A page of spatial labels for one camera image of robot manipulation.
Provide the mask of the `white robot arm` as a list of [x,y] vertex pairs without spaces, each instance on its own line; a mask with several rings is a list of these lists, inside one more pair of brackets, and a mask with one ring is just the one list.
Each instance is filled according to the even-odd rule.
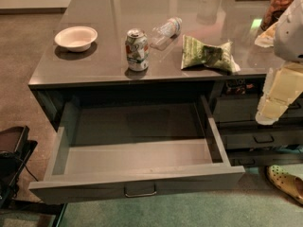
[[276,23],[274,53],[284,62],[270,68],[255,116],[273,125],[303,93],[303,0],[294,0]]

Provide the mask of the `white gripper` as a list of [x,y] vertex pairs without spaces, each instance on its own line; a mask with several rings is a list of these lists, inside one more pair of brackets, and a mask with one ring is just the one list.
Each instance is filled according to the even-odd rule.
[[[255,39],[255,45],[273,47],[276,23]],[[260,98],[255,116],[260,125],[273,125],[303,92],[303,64],[285,61],[278,69],[271,68],[264,83],[264,95]]]

